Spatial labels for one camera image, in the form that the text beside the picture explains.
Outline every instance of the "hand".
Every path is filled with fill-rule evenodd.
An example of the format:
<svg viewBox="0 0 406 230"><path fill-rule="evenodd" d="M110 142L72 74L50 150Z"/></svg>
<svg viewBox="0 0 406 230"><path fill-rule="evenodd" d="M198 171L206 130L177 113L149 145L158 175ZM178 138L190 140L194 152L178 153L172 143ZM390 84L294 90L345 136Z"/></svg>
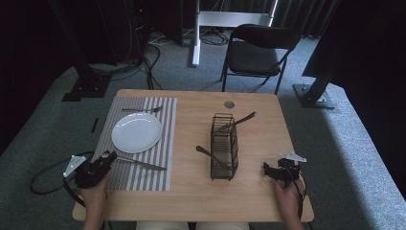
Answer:
<svg viewBox="0 0 406 230"><path fill-rule="evenodd" d="M83 230L99 230L102 227L105 204L107 200L107 184L110 179L110 172L93 188L80 189L86 206L86 220Z"/></svg>
<svg viewBox="0 0 406 230"><path fill-rule="evenodd" d="M275 187L275 195L278 201L278 207L281 212L283 220L286 222L287 229L289 230L302 230L304 229L301 220L299 219L299 195L293 183L290 183L287 188L283 189L275 179L271 179ZM302 180L296 180L299 191L301 193L305 190L305 185Z"/></svg>

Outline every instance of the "metal wire rack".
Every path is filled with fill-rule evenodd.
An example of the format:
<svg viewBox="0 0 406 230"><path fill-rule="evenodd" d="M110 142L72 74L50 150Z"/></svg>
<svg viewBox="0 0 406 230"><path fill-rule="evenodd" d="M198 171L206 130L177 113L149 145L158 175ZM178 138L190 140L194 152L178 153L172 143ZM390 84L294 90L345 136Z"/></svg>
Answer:
<svg viewBox="0 0 406 230"><path fill-rule="evenodd" d="M229 168L224 168L211 159L212 179L233 179L238 168L237 127L233 114L215 113L211 130L211 153Z"/></svg>

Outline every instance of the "striped placemat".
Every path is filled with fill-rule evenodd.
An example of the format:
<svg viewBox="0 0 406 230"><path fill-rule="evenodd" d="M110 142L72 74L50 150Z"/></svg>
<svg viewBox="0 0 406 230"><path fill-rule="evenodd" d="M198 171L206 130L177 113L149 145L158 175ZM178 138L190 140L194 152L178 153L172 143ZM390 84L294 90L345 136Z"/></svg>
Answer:
<svg viewBox="0 0 406 230"><path fill-rule="evenodd" d="M93 160L103 152L113 150L118 155L134 160L146 162L167 168L166 171L150 171L137 164L115 160L112 164L109 190L137 190L137 191L168 191L170 185L171 158L173 136L176 118L176 98L132 98L116 97L111 104L101 138L96 147ZM163 109L151 113L162 124L160 140L151 149L140 153L125 153L117 149L111 140L113 127L125 116L132 112L124 112L122 108L153 108L163 105Z"/></svg>

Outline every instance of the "chair backrest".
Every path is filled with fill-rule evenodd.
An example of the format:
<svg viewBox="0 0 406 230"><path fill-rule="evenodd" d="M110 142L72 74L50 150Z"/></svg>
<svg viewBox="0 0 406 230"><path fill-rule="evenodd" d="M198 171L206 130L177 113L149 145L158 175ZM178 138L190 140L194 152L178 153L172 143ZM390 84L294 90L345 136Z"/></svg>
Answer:
<svg viewBox="0 0 406 230"><path fill-rule="evenodd" d="M301 35L290 28L243 24L236 27L231 33L231 43L236 38L262 48L292 51L301 40Z"/></svg>

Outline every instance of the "metal fork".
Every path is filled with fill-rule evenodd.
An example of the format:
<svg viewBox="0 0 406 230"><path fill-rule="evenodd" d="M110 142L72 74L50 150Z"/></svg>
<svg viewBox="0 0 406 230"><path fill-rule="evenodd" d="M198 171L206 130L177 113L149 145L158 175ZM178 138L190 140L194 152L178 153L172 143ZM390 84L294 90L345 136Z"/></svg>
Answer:
<svg viewBox="0 0 406 230"><path fill-rule="evenodd" d="M164 106L158 106L154 108L122 108L122 111L150 111L150 112L159 112Z"/></svg>

